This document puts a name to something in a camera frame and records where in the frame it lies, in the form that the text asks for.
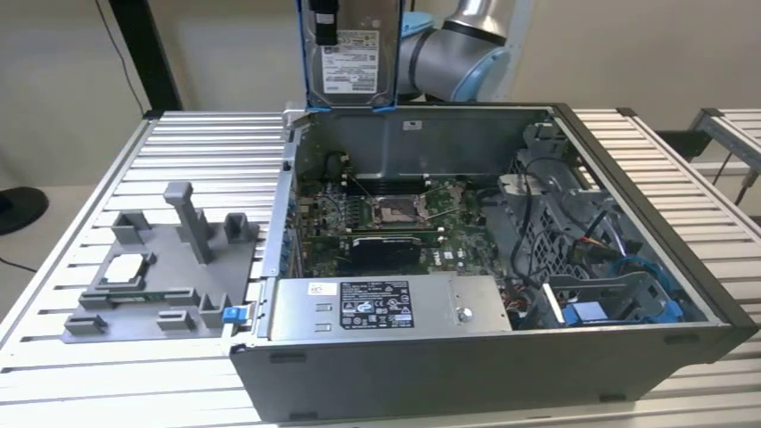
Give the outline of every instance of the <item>hard drive label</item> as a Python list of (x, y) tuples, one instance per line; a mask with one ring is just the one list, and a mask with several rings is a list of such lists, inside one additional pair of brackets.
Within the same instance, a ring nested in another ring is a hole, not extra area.
[(327, 94), (375, 94), (379, 90), (379, 42), (375, 30), (340, 30), (339, 45), (323, 46)]
[(341, 327), (347, 330), (415, 327), (409, 283), (341, 283)]

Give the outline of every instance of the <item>circuit board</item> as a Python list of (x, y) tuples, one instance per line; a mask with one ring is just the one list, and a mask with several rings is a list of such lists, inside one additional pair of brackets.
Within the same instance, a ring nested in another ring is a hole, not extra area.
[(337, 184), (303, 185), (304, 277), (436, 271), (505, 276), (476, 190), (455, 178), (425, 184), (419, 194), (349, 194)]

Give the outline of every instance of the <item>black cable on floor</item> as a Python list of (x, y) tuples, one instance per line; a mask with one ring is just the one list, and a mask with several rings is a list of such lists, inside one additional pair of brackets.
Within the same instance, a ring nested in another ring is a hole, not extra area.
[(108, 39), (111, 40), (111, 45), (115, 47), (116, 54), (119, 55), (119, 60), (122, 61), (122, 70), (124, 71), (127, 85), (130, 86), (130, 91), (132, 92), (132, 96), (135, 96), (135, 101), (138, 103), (138, 107), (140, 108), (140, 117), (143, 117), (146, 109), (143, 108), (143, 103), (140, 102), (140, 98), (138, 97), (138, 92), (135, 91), (135, 87), (132, 86), (132, 80), (130, 79), (130, 73), (127, 72), (127, 61), (124, 59), (122, 51), (119, 50), (119, 46), (116, 45), (115, 35), (111, 33), (111, 28), (108, 27), (108, 22), (106, 21), (104, 8), (102, 7), (99, 0), (95, 0), (95, 6), (98, 7), (98, 14), (100, 15), (100, 21), (104, 23), (106, 32), (108, 33)]
[(18, 263), (14, 263), (12, 261), (6, 260), (2, 257), (0, 257), (0, 263), (6, 263), (8, 266), (12, 266), (14, 268), (24, 269), (32, 273), (38, 273), (36, 269), (32, 269), (31, 267), (27, 267), (24, 265), (19, 265)]
[(719, 171), (716, 172), (716, 177), (713, 178), (713, 182), (712, 182), (713, 185), (716, 185), (716, 183), (719, 183), (719, 179), (723, 176), (724, 169), (727, 168), (727, 164), (729, 163), (729, 159), (732, 157), (733, 157), (733, 153), (729, 152), (729, 154), (727, 154), (727, 159), (724, 160), (724, 163), (720, 166)]

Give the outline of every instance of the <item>barcode sticker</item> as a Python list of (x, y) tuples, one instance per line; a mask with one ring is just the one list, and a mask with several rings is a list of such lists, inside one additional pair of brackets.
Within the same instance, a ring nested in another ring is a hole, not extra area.
[(375, 30), (340, 30), (339, 44), (323, 46), (327, 94), (375, 94), (379, 89), (379, 42)]

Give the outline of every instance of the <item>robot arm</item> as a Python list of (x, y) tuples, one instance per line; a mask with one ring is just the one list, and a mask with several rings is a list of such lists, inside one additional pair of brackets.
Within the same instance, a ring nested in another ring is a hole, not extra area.
[(460, 0), (441, 29), (433, 28), (428, 13), (404, 14), (400, 99), (427, 94), (445, 101), (477, 101), (493, 94), (511, 59), (504, 44), (512, 8), (508, 0)]
[(403, 0), (299, 0), (307, 103), (383, 109), (420, 95), (489, 98), (503, 81), (513, 1), (460, 0), (441, 29)]

